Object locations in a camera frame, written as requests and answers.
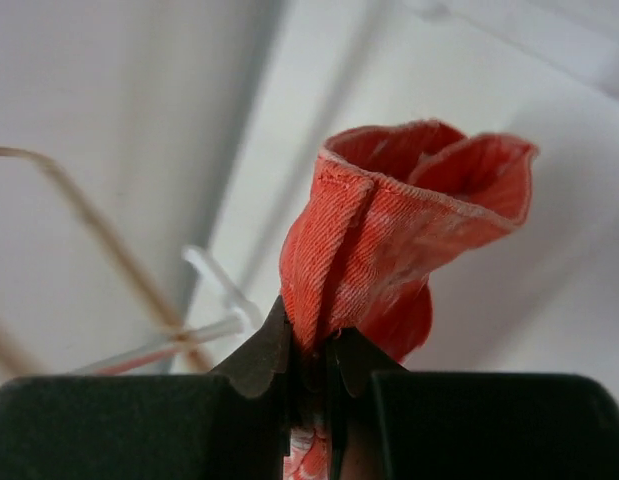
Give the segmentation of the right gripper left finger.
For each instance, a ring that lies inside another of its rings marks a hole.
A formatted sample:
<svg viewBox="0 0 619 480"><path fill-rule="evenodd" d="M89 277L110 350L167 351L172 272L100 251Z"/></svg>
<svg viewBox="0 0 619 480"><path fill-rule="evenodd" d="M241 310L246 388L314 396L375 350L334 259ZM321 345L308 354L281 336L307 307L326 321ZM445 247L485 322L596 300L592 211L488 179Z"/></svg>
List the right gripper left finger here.
<svg viewBox="0 0 619 480"><path fill-rule="evenodd" d="M263 325L210 373L227 378L239 395L258 398L287 372L291 344L292 327L278 296Z"/></svg>

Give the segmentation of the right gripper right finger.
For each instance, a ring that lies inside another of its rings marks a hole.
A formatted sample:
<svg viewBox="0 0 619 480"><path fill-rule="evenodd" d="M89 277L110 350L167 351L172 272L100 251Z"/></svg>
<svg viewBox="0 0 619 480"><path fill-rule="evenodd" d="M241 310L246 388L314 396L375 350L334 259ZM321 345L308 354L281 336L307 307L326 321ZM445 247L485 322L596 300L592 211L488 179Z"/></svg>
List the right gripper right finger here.
<svg viewBox="0 0 619 480"><path fill-rule="evenodd" d="M406 371L356 328L336 332L327 340L326 347L332 357L330 363L335 366L337 377L351 398L364 394L375 372Z"/></svg>

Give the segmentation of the red white-splattered trousers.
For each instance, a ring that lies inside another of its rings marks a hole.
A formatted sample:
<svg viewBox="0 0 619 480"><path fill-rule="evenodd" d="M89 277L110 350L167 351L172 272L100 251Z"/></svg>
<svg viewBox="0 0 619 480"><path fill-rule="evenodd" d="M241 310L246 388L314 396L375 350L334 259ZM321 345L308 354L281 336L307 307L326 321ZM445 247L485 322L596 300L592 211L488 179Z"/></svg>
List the red white-splattered trousers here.
<svg viewBox="0 0 619 480"><path fill-rule="evenodd" d="M354 327L395 361L431 330L431 273L525 222L538 147L439 120L343 131L321 146L309 200L280 255L304 367Z"/></svg>

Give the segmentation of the beige wooden hanger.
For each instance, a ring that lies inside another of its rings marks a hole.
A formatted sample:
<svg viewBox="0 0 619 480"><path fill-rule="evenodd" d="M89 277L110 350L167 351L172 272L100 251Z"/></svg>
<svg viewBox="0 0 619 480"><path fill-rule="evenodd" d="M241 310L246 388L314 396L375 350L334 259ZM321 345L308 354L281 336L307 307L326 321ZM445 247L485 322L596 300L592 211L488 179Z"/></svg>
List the beige wooden hanger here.
<svg viewBox="0 0 619 480"><path fill-rule="evenodd" d="M196 373L210 371L210 360L201 351L194 334L184 329L182 318L152 277L66 171L54 159L26 149L0 146L0 158L25 160L40 170L63 200L77 212L90 236L110 257L117 273L135 292L154 324L175 344L176 351L185 356L189 367Z"/></svg>

